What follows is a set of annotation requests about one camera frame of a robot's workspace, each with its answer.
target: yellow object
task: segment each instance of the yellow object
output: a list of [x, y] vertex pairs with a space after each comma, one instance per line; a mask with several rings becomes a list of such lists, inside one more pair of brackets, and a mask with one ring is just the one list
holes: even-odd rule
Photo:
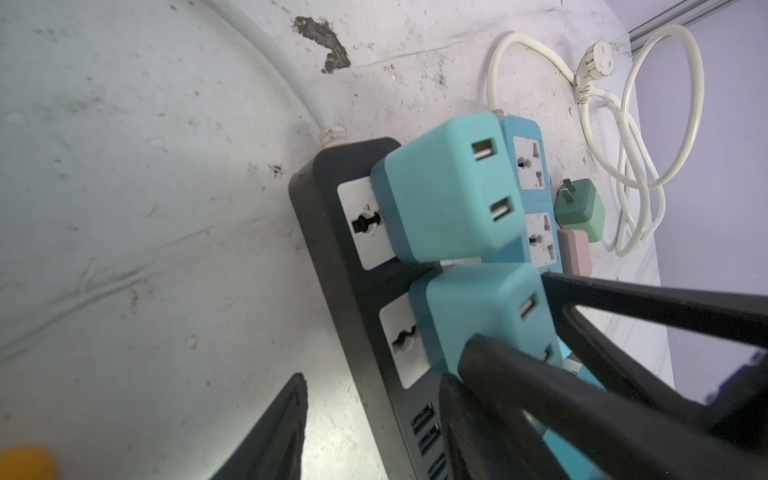
[[0, 480], [56, 480], [53, 455], [40, 447], [0, 450]]

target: black power strip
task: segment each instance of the black power strip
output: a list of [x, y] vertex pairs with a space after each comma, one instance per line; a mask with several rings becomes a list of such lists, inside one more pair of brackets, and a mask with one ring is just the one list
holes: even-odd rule
[[445, 362], [404, 389], [379, 320], [413, 280], [440, 266], [392, 258], [364, 270], [337, 193], [399, 146], [379, 138], [325, 149], [293, 176], [289, 192], [387, 475], [447, 480], [438, 403]]

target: usb port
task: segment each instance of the usb port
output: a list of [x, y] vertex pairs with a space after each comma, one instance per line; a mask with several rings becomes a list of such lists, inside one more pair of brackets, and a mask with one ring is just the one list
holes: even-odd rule
[[554, 350], [552, 349], [552, 345], [547, 345], [547, 348], [544, 349], [544, 355], [541, 356], [541, 361], [547, 362], [550, 358], [552, 358], [553, 353]]
[[536, 294], [531, 295], [526, 301], [520, 305], [520, 316], [525, 320], [525, 317], [536, 308]]
[[472, 144], [472, 152], [475, 154], [475, 160], [480, 161], [496, 155], [496, 149], [493, 148], [493, 140], [479, 141]]
[[419, 432], [429, 423], [429, 420], [435, 416], [435, 409], [431, 403], [428, 403], [419, 414], [413, 417], [411, 420], [411, 428], [413, 429], [413, 435], [418, 435]]
[[442, 471], [445, 470], [447, 464], [448, 461], [445, 460], [445, 453], [441, 453], [437, 460], [435, 460], [435, 463], [433, 463], [432, 466], [429, 467], [429, 470], [427, 470], [429, 480], [435, 480], [438, 478]]
[[430, 428], [427, 433], [424, 434], [421, 440], [419, 440], [419, 451], [422, 453], [422, 457], [426, 455], [426, 453], [429, 451], [429, 449], [437, 442], [437, 439], [440, 438], [440, 427], [437, 426], [437, 424], [434, 424], [432, 428]]
[[498, 222], [499, 219], [503, 218], [505, 215], [509, 215], [510, 213], [512, 213], [512, 202], [509, 201], [509, 197], [499, 200], [495, 204], [491, 205], [491, 215], [493, 216], [493, 221], [495, 222]]

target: white socket outlet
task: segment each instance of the white socket outlet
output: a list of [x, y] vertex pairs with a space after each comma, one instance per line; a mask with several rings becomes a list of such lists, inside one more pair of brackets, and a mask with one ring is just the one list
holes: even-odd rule
[[552, 221], [549, 214], [528, 214], [525, 216], [528, 231], [528, 251], [531, 263], [536, 267], [552, 265], [558, 261], [552, 236]]
[[544, 171], [541, 169], [541, 150], [536, 140], [513, 137], [515, 156], [518, 163], [518, 178], [522, 190], [541, 190], [544, 185]]
[[408, 293], [386, 304], [379, 311], [379, 320], [395, 360], [400, 383], [404, 389], [410, 388], [429, 371], [429, 360]]
[[340, 184], [336, 192], [362, 268], [371, 270], [394, 258], [395, 252], [371, 187], [371, 177]]

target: coiled white cable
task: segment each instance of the coiled white cable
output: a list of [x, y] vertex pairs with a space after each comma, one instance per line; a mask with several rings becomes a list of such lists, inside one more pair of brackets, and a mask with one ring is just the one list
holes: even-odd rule
[[[685, 54], [690, 70], [690, 112], [688, 114], [688, 125], [683, 142], [680, 145], [680, 150], [677, 152], [677, 156], [669, 169], [664, 172], [663, 175], [659, 176], [654, 162], [651, 160], [648, 150], [645, 147], [637, 122], [635, 122], [634, 118], [632, 118], [629, 113], [629, 100], [635, 79], [637, 78], [637, 72], [640, 70], [640, 66], [643, 64], [648, 52], [654, 45], [656, 45], [656, 43], [668, 36], [678, 37], [683, 42], [683, 47], [685, 48]], [[579, 68], [576, 74], [574, 74], [565, 61], [546, 45], [529, 35], [512, 32], [504, 37], [501, 43], [498, 44], [491, 56], [491, 63], [488, 66], [488, 78], [486, 84], [488, 107], [499, 117], [503, 116], [504, 113], [498, 106], [498, 66], [502, 61], [502, 56], [506, 49], [514, 43], [525, 45], [539, 54], [544, 55], [558, 68], [566, 80], [576, 87], [579, 115], [581, 117], [581, 128], [584, 130], [584, 138], [587, 140], [587, 145], [590, 150], [592, 150], [595, 160], [597, 160], [617, 182], [616, 188], [619, 204], [621, 205], [621, 220], [616, 239], [616, 254], [619, 257], [629, 254], [634, 248], [650, 238], [663, 220], [664, 213], [667, 211], [667, 202], [662, 186], [680, 171], [690, 154], [694, 141], [696, 140], [696, 134], [701, 122], [701, 111], [704, 100], [704, 70], [701, 61], [701, 53], [699, 52], [699, 47], [694, 36], [685, 27], [680, 25], [667, 25], [659, 28], [640, 50], [640, 53], [637, 54], [634, 64], [627, 76], [627, 82], [624, 84], [624, 93], [619, 100], [619, 98], [611, 92], [596, 88], [595, 86], [597, 80], [607, 76], [613, 71], [613, 52], [607, 42], [599, 41], [595, 45], [592, 45], [587, 50], [587, 54], [581, 59]], [[589, 103], [595, 95], [605, 98], [608, 102], [608, 106], [614, 112], [614, 116], [617, 117], [621, 146], [616, 167], [608, 163], [592, 133], [592, 126], [589, 118]], [[637, 145], [641, 157], [637, 156], [637, 152], [635, 151], [632, 142]], [[627, 160], [629, 160], [630, 168], [627, 167]], [[647, 179], [646, 167], [650, 171], [651, 182]], [[637, 222], [635, 222], [631, 215], [629, 201], [627, 199], [627, 192], [631, 188], [637, 189], [640, 192], [641, 204]], [[656, 190], [658, 192], [659, 210], [651, 226], [646, 228], [650, 219], [650, 190]], [[631, 233], [631, 236], [629, 241], [624, 243], [627, 231]]]
[[272, 38], [229, 0], [206, 0], [206, 2], [211, 10], [232, 25], [235, 30], [256, 47], [256, 50], [261, 52], [275, 70], [285, 78], [296, 96], [304, 103], [317, 126], [320, 127], [320, 146], [325, 148], [343, 143], [346, 140], [346, 130], [344, 127], [331, 121], [327, 114], [328, 109], [315, 96], [299, 71], [293, 66], [291, 60], [280, 50], [280, 47], [277, 46]]

